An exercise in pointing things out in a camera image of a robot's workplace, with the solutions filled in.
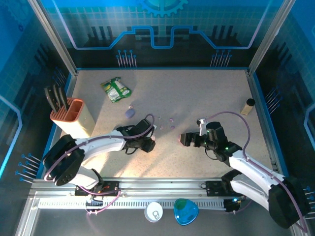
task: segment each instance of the knife block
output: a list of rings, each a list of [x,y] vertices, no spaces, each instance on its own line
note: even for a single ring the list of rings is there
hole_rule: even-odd
[[[89,138],[94,130],[95,121],[86,104],[77,98],[68,98],[67,102],[68,111],[63,106],[57,113],[52,111],[50,119],[73,138]]]

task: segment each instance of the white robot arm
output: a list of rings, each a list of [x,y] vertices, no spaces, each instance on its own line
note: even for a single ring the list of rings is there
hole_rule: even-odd
[[[103,191],[102,177],[96,170],[81,166],[82,163],[111,151],[125,150],[126,154],[133,154],[138,149],[152,151],[155,141],[151,136],[156,126],[146,118],[137,125],[119,127],[106,135],[87,139],[61,137],[44,157],[43,163],[48,169],[44,179],[57,186],[72,183],[92,192]]]
[[[227,140],[219,122],[200,119],[197,125],[200,132],[181,134],[180,142],[187,147],[194,143],[194,147],[205,148],[206,153],[211,150],[217,160],[234,169],[222,176],[224,189],[257,202],[269,211],[278,225],[286,229],[297,222],[301,215],[311,211],[297,178],[285,177],[252,159],[240,146]]]

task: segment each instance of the green snack bag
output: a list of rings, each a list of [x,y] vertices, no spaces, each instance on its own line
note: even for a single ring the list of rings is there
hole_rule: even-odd
[[[130,97],[131,95],[131,90],[120,83],[120,81],[120,77],[115,77],[110,81],[100,84],[112,103],[118,102],[123,98]]]

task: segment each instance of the blue wall panel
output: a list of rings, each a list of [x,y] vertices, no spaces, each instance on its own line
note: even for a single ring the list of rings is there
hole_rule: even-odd
[[[282,1],[43,3],[78,67],[246,67]]]
[[[43,88],[68,71],[26,0],[0,0],[0,30],[0,234],[11,236],[37,172],[22,155],[41,159],[52,127]]]
[[[315,189],[315,2],[297,0],[258,67],[290,175]]]

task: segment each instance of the knife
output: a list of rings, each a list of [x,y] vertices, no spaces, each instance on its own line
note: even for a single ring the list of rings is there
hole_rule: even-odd
[[[45,92],[47,101],[48,101],[51,109],[53,109],[54,113],[57,113],[60,109],[60,106],[59,106],[59,103],[56,99],[53,86],[45,87],[44,92]]]
[[[59,99],[60,99],[60,104],[63,104],[65,111],[68,111],[69,109],[69,104],[67,101],[67,95],[65,94],[64,91],[64,86],[58,87],[58,94],[59,94]]]
[[[54,91],[54,95],[55,95],[55,98],[56,98],[56,102],[58,103],[59,108],[61,109],[62,104],[60,103],[60,97],[59,97],[58,88],[59,87],[58,87],[57,84],[53,84],[53,91]]]

